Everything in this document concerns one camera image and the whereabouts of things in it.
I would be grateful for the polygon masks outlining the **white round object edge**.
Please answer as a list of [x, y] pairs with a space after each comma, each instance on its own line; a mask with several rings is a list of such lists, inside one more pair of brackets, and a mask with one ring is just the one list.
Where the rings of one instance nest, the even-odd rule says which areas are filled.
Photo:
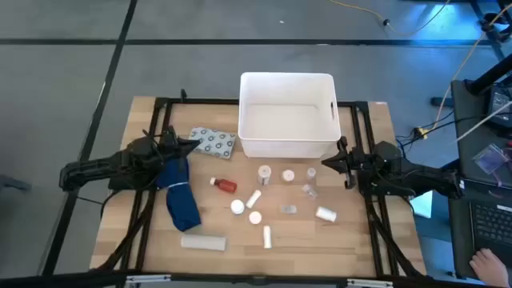
[[181, 238], [181, 247], [187, 249], [224, 251], [226, 243], [225, 237], [200, 234], [185, 234]]

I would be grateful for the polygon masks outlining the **black tripod stand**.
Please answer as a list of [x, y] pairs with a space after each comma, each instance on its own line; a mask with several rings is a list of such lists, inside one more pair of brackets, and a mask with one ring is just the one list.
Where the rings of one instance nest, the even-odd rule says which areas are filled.
[[[480, 2], [496, 2], [498, 12], [483, 12]], [[512, 41], [512, 7], [508, 11], [501, 12], [512, 0], [469, 0], [473, 11], [477, 16], [477, 26], [480, 29], [480, 38], [486, 38], [498, 44]]]

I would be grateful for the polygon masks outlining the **grey chair leg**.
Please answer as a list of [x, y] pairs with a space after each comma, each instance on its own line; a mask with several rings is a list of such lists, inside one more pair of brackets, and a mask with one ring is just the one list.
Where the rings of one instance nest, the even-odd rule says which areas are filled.
[[0, 191], [3, 188], [14, 188], [17, 190], [28, 191], [32, 187], [31, 184], [17, 180], [15, 178], [0, 174]]

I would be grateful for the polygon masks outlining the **red bottle white cap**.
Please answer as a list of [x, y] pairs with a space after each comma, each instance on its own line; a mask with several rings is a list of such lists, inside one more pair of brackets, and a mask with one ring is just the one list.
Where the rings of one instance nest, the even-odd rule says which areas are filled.
[[219, 179], [219, 178], [211, 178], [210, 184], [212, 186], [216, 186], [217, 188], [219, 188], [222, 191], [225, 191], [225, 192], [231, 193], [231, 194], [233, 194], [238, 187], [238, 185], [235, 182], [225, 180], [225, 179]]

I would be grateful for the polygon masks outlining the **black front beam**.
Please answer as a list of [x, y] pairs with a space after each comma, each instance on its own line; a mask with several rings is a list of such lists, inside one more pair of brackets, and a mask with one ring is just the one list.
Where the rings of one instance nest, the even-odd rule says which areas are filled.
[[[100, 288], [125, 284], [126, 277], [141, 274], [136, 270], [89, 271], [85, 273], [30, 276], [24, 278], [0, 278], [0, 288]], [[245, 283], [252, 286], [269, 284], [315, 284], [336, 285], [346, 288], [348, 278], [353, 277], [288, 277], [265, 275], [229, 275], [229, 274], [180, 274], [173, 273], [169, 282], [229, 282]], [[483, 285], [439, 281], [429, 277], [409, 278], [405, 276], [384, 275], [379, 278], [357, 278], [392, 282], [394, 288], [484, 288]]]

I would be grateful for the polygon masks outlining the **white pouch blue cross print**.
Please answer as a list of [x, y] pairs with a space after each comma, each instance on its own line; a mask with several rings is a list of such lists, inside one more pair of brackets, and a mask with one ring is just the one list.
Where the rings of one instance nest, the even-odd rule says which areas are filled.
[[236, 135], [205, 127], [194, 127], [188, 139], [200, 141], [200, 144], [194, 149], [196, 153], [230, 159], [236, 142]]

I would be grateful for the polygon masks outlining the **black pole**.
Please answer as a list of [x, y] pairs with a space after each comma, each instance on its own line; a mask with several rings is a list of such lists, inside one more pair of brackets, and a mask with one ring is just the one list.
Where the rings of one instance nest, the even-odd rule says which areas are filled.
[[472, 95], [479, 95], [496, 84], [512, 86], [512, 53], [476, 80], [465, 80], [466, 89]]

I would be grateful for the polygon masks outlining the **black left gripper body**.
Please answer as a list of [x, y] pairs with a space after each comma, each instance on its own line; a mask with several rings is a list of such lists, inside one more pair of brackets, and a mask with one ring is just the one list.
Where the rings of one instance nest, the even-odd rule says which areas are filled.
[[172, 126], [164, 128], [161, 132], [158, 151], [163, 160], [179, 159], [182, 157], [178, 136]]

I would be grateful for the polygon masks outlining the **black side desk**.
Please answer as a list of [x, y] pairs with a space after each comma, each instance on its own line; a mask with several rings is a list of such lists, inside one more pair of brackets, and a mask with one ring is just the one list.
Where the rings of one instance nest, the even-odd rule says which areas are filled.
[[[483, 118], [486, 100], [483, 96], [469, 93], [463, 81], [451, 83], [451, 97], [454, 117], [458, 121], [455, 124], [456, 135], [459, 137]], [[506, 138], [500, 138], [486, 125], [481, 125], [457, 142], [459, 171], [465, 181], [465, 195], [459, 200], [449, 200], [448, 207], [454, 269], [462, 278], [476, 277], [469, 264], [474, 255], [470, 202], [488, 202], [512, 208], [512, 171], [507, 166], [496, 170], [502, 181], [502, 186], [498, 187], [496, 178], [486, 174], [473, 157], [491, 143], [503, 147], [507, 142]]]

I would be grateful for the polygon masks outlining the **blue fabric wrap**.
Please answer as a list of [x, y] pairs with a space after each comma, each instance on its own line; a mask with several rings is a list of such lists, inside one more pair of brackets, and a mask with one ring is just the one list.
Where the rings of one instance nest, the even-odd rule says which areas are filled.
[[176, 229], [185, 232], [201, 224], [187, 158], [169, 160], [158, 175], [156, 186], [166, 191], [166, 207]]

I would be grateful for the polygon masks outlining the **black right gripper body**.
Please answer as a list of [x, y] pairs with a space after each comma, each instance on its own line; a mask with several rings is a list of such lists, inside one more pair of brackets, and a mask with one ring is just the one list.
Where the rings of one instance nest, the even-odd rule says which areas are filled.
[[362, 148], [353, 146], [351, 150], [347, 149], [348, 141], [345, 136], [341, 136], [338, 140], [339, 152], [346, 152], [346, 164], [349, 167], [349, 172], [346, 173], [345, 188], [352, 189], [356, 185], [356, 178], [353, 175], [353, 170], [368, 170], [371, 164], [370, 154], [365, 154]]

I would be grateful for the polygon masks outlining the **white mesh plastic basket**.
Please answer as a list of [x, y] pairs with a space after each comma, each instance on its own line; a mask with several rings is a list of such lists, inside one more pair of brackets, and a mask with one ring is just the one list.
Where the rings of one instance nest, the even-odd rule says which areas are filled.
[[247, 157], [320, 158], [341, 136], [330, 74], [241, 75], [238, 137]]

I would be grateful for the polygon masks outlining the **silver bracket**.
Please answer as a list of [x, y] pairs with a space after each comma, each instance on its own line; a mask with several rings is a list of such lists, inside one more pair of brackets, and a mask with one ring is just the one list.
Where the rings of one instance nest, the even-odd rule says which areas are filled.
[[394, 288], [394, 285], [387, 281], [348, 278], [346, 288]]
[[170, 280], [170, 274], [141, 274], [127, 276], [125, 284], [139, 285], [143, 283], [169, 282]]

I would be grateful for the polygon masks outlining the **black laptop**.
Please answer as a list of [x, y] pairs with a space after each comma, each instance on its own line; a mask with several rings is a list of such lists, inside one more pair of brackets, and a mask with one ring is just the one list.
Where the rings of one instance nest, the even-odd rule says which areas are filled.
[[512, 207], [473, 201], [470, 220], [474, 250], [489, 249], [512, 268]]

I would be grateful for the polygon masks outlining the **clear plastic bag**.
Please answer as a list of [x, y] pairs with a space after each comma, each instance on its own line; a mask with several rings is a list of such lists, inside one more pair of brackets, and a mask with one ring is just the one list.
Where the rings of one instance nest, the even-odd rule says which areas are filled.
[[489, 144], [478, 152], [473, 160], [486, 174], [492, 174], [497, 168], [507, 162], [507, 156], [495, 144]]

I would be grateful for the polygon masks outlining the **white plastic bottle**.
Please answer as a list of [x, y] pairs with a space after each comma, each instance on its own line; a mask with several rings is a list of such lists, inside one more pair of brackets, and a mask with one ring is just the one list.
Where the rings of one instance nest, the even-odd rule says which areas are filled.
[[315, 216], [324, 221], [335, 222], [337, 218], [337, 213], [323, 206], [319, 206], [316, 210]]

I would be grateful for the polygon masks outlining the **person's hand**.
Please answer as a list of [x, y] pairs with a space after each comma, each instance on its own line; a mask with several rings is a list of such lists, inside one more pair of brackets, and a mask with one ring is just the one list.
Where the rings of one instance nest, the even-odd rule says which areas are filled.
[[505, 264], [490, 250], [478, 250], [469, 261], [478, 278], [488, 286], [512, 288]]

